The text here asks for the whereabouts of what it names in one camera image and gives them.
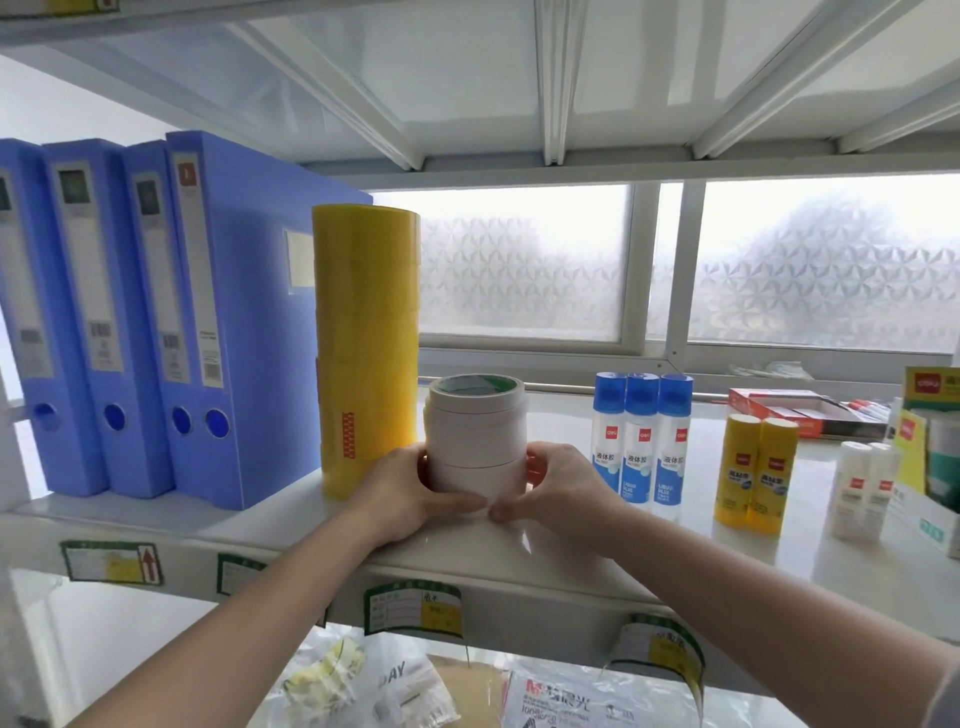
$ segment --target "blue binder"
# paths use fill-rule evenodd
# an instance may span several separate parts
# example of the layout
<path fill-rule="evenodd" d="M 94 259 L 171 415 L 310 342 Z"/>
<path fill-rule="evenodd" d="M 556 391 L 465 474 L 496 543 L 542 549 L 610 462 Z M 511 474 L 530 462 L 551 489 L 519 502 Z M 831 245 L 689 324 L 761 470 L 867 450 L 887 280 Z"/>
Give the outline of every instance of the blue binder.
<path fill-rule="evenodd" d="M 47 488 L 108 486 L 40 147 L 0 139 L 0 305 Z"/>
<path fill-rule="evenodd" d="M 167 134 L 189 403 L 178 490 L 249 508 L 320 467 L 311 207 L 370 195 L 202 132 Z"/>
<path fill-rule="evenodd" d="M 110 489 L 154 497 L 173 469 L 122 152 L 102 139 L 46 146 Z"/>

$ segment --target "binder label window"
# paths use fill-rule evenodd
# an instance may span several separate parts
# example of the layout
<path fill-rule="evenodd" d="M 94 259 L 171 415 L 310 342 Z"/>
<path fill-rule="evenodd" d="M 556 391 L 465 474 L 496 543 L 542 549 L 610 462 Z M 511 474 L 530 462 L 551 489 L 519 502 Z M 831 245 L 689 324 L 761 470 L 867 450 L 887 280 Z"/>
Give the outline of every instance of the binder label window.
<path fill-rule="evenodd" d="M 54 368 L 36 296 L 34 271 L 12 188 L 11 178 L 0 171 L 0 268 L 6 303 L 11 308 L 8 314 L 13 318 L 13 354 L 21 378 L 52 378 Z"/>
<path fill-rule="evenodd" d="M 54 180 L 62 213 L 77 298 L 84 317 L 84 336 L 95 372 L 123 372 L 113 295 L 107 275 L 104 236 L 96 196 L 85 163 L 58 164 Z"/>
<path fill-rule="evenodd" d="M 164 214 L 160 177 L 154 172 L 133 178 L 134 201 L 147 258 L 147 278 L 156 312 L 156 340 L 160 344 L 163 378 L 180 384 L 190 382 L 190 365 L 183 346 L 180 297 L 174 275 L 170 231 Z"/>
<path fill-rule="evenodd" d="M 201 379 L 204 387 L 224 387 L 220 335 L 217 328 L 217 305 L 213 297 L 213 269 L 206 236 L 204 190 L 195 154 L 175 154 L 177 194 L 183 225 L 183 247 L 190 280 L 190 298 L 197 325 Z"/>

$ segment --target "yellow glue stick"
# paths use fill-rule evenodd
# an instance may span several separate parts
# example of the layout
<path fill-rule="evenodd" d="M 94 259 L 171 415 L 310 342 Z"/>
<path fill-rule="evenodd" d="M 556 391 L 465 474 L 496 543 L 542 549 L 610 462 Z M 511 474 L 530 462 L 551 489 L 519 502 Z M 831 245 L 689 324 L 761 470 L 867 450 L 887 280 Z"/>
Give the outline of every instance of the yellow glue stick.
<path fill-rule="evenodd" d="M 760 424 L 756 484 L 747 512 L 748 528 L 772 536 L 780 535 L 799 441 L 800 426 L 797 423 L 772 417 Z"/>
<path fill-rule="evenodd" d="M 747 524 L 759 447 L 760 419 L 753 415 L 730 415 L 723 437 L 713 517 L 731 528 L 743 528 Z"/>

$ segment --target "plastic bag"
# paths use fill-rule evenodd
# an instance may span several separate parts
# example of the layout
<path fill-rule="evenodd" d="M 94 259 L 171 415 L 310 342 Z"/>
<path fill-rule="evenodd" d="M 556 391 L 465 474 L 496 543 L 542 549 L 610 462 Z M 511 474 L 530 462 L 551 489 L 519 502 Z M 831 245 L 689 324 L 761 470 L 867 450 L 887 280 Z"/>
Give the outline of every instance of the plastic bag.
<path fill-rule="evenodd" d="M 311 630 L 250 728 L 440 728 L 460 716 L 417 641 Z"/>

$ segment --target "white glue stick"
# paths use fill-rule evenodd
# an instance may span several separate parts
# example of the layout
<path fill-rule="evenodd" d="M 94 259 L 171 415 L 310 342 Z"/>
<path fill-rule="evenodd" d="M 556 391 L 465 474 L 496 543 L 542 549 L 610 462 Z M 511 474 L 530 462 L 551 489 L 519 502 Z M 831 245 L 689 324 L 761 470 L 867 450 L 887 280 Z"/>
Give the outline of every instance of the white glue stick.
<path fill-rule="evenodd" d="M 830 506 L 827 533 L 838 539 L 855 539 L 860 532 L 860 510 L 870 477 L 869 445 L 845 442 L 840 444 Z"/>
<path fill-rule="evenodd" d="M 870 478 L 867 480 L 867 492 L 864 494 L 862 533 L 866 541 L 877 541 L 883 522 L 887 517 L 887 506 L 894 494 L 894 481 L 900 469 L 903 453 L 886 443 L 870 445 Z"/>

